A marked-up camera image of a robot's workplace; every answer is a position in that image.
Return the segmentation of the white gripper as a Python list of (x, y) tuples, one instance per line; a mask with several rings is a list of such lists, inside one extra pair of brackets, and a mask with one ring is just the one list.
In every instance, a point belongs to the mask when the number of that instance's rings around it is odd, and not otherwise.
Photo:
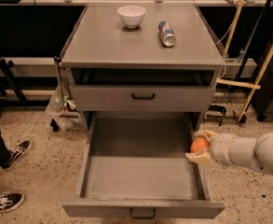
[(212, 158), (222, 166), (233, 167), (234, 164), (229, 155), (233, 139), (236, 137), (232, 133), (215, 133), (210, 130), (199, 130), (195, 132), (196, 138), (205, 138), (210, 145), (210, 152), (208, 150), (200, 150), (196, 153), (186, 153), (185, 156), (197, 164), (211, 164)]

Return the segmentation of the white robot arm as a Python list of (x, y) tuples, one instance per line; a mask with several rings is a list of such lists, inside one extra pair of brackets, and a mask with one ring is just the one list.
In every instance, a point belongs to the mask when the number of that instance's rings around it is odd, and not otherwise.
[(193, 163), (215, 162), (221, 166), (245, 167), (273, 175), (273, 133), (252, 138), (200, 130), (194, 137), (190, 151), (185, 154)]

